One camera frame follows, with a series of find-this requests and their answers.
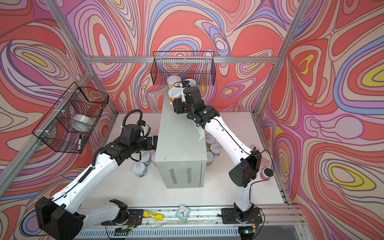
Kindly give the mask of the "pink flower label can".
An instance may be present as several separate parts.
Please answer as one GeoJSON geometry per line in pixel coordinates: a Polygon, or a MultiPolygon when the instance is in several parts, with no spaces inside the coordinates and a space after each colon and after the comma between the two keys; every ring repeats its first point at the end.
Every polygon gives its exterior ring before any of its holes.
{"type": "Polygon", "coordinates": [[[193,80],[193,79],[186,79],[184,81],[190,81],[193,84],[193,87],[197,86],[197,82],[195,80],[193,80]]]}

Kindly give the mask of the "orange label can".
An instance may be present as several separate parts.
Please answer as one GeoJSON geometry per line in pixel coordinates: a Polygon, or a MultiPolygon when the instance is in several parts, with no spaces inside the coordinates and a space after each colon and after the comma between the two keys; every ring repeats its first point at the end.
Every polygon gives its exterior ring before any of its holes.
{"type": "Polygon", "coordinates": [[[182,84],[182,80],[179,76],[172,75],[167,78],[167,85],[169,89],[179,88],[182,84]]]}

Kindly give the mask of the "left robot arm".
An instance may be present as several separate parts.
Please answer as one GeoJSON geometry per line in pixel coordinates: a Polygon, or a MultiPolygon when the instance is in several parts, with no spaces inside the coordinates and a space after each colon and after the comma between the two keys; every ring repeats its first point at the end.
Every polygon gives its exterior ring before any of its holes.
{"type": "Polygon", "coordinates": [[[99,148],[91,164],[71,183],[53,196],[40,198],[36,205],[38,227],[55,240],[72,240],[80,231],[103,222],[124,224],[129,219],[128,206],[117,200],[93,207],[81,205],[93,189],[132,154],[155,150],[157,137],[144,122],[122,127],[118,138],[99,148]]]}

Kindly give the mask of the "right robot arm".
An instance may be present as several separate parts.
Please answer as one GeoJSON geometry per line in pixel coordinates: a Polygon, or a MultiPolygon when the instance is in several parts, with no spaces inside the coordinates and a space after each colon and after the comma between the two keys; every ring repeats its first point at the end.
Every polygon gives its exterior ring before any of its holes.
{"type": "Polygon", "coordinates": [[[235,220],[245,223],[254,210],[251,182],[257,178],[262,153],[256,148],[247,147],[239,140],[219,112],[214,107],[205,105],[197,87],[182,88],[181,98],[174,100],[173,106],[176,114],[186,114],[197,127],[211,134],[230,156],[234,168],[229,171],[229,176],[237,186],[232,212],[235,220]]]}

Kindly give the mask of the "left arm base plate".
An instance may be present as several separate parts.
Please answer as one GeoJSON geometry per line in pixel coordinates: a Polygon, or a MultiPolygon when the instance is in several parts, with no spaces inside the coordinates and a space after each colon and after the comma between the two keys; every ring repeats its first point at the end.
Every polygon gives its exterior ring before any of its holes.
{"type": "Polygon", "coordinates": [[[143,209],[128,209],[127,214],[118,217],[117,220],[102,222],[102,226],[129,226],[137,227],[142,224],[143,209]]]}

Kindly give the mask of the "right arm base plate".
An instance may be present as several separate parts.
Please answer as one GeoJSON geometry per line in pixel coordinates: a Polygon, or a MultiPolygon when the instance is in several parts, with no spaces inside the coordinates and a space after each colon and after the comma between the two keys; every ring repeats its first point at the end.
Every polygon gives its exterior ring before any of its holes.
{"type": "Polygon", "coordinates": [[[243,212],[238,208],[222,208],[218,214],[223,224],[256,224],[263,222],[261,211],[256,207],[251,207],[243,212]]]}

